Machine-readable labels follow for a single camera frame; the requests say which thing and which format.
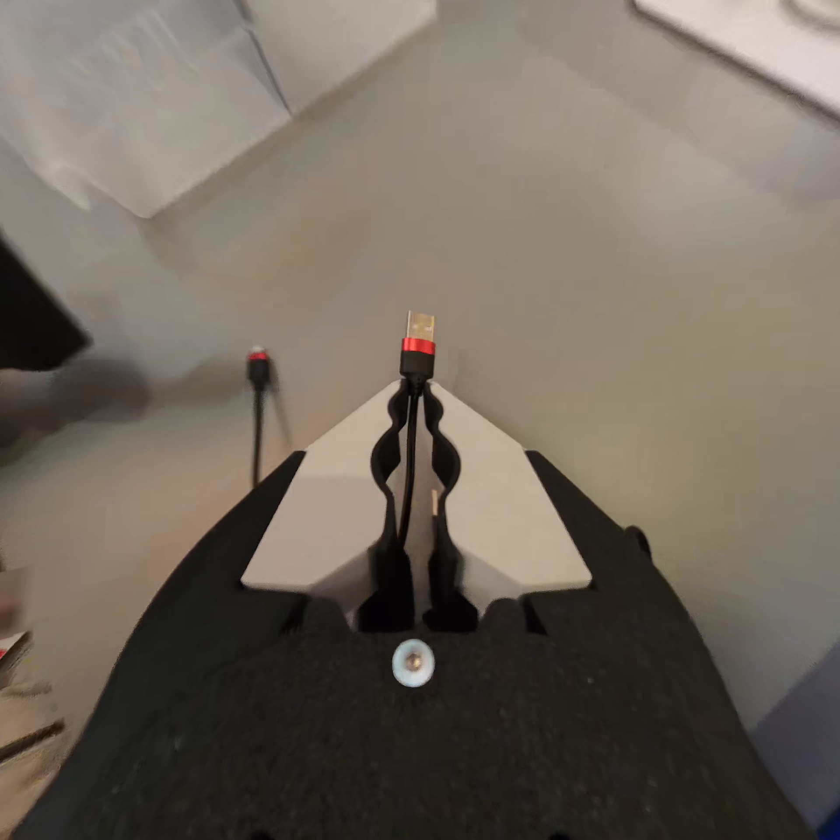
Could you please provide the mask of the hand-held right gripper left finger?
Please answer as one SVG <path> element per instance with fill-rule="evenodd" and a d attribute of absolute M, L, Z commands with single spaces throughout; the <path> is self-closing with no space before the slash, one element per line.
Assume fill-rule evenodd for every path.
<path fill-rule="evenodd" d="M 350 617 L 374 590 L 370 549 L 385 525 L 371 469 L 399 382 L 381 389 L 304 452 L 240 579 L 250 590 L 330 599 Z"/>

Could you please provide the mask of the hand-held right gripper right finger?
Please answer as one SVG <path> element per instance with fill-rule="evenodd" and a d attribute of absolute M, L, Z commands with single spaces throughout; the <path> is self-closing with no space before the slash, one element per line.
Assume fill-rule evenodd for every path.
<path fill-rule="evenodd" d="M 467 600 L 482 614 L 499 598 L 587 588 L 592 573 L 524 447 L 440 384 L 430 387 L 459 457 L 445 511 Z"/>

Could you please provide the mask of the black usb cable red collar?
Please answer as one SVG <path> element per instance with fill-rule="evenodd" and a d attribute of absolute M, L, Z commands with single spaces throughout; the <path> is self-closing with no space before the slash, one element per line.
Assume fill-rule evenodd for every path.
<path fill-rule="evenodd" d="M 404 493 L 397 529 L 397 538 L 403 547 L 406 545 L 413 506 L 419 400 L 425 391 L 426 383 L 434 374 L 436 358 L 434 331 L 434 316 L 414 311 L 407 313 L 406 332 L 402 340 L 399 369 L 402 381 L 408 386 Z M 254 398 L 253 454 L 250 466 L 250 479 L 253 488 L 256 488 L 260 482 L 265 394 L 272 382 L 273 370 L 272 359 L 264 348 L 256 346 L 248 353 L 246 375 Z"/>

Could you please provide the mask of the blue plastic bin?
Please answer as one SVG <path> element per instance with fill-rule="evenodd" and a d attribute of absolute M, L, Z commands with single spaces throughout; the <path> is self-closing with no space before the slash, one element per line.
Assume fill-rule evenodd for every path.
<path fill-rule="evenodd" d="M 839 801 L 838 644 L 761 720 L 752 741 L 810 828 L 833 817 Z"/>

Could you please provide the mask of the clear plastic bin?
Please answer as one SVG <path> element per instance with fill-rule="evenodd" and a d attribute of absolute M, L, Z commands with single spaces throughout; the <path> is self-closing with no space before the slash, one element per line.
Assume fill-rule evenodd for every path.
<path fill-rule="evenodd" d="M 431 1 L 8 1 L 2 140 L 151 218 L 435 21 Z"/>

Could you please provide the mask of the wooden book stand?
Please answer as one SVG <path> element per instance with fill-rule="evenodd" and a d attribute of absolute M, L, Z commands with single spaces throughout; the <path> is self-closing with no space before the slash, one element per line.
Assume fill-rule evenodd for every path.
<path fill-rule="evenodd" d="M 652 23 L 838 125 L 838 2 L 634 1 Z"/>

